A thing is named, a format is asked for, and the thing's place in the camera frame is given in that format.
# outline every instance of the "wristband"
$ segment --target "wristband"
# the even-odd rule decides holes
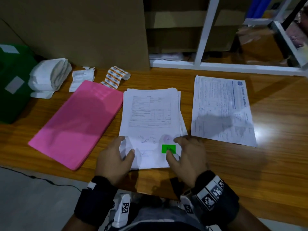
[[[101,226],[109,210],[113,208],[117,190],[108,179],[95,176],[87,189],[81,191],[74,210],[75,216],[89,225]]]
[[[239,197],[212,171],[199,175],[191,192],[204,211],[201,220],[205,225],[227,225],[236,218]]]

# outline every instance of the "printed form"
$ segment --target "printed form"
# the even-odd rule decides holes
[[[257,146],[246,83],[196,76],[191,135]]]
[[[131,169],[169,167],[166,154],[162,153],[163,144],[175,145],[175,157],[179,158],[181,147],[173,139],[186,132],[186,128],[180,122],[178,96],[175,88],[127,89],[124,93],[119,135],[125,136],[125,140],[121,143],[120,153],[125,157],[132,148],[135,149]]]

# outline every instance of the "left hand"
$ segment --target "left hand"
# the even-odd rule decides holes
[[[119,147],[124,139],[124,136],[115,138],[97,158],[95,175],[107,178],[113,186],[128,174],[135,158],[135,150],[132,149],[122,160]]]

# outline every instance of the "green bag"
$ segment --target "green bag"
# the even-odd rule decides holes
[[[28,103],[30,72],[37,64],[29,47],[0,44],[0,122],[15,121]]]

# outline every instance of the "stack of white paper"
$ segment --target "stack of white paper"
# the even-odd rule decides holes
[[[65,58],[41,61],[30,72],[28,85],[35,91],[31,97],[50,99],[71,70],[71,64]]]
[[[75,70],[72,73],[73,82],[69,88],[69,92],[75,92],[77,88],[82,84],[83,81],[89,80],[94,81],[94,68],[85,67],[84,70]]]
[[[196,76],[191,135],[257,146],[243,80]]]
[[[186,134],[177,89],[127,89],[124,92],[119,135],[126,138],[121,143],[120,153],[125,157],[135,149],[131,169],[169,167],[162,145],[175,145],[175,157],[179,159],[181,147],[173,139]]]

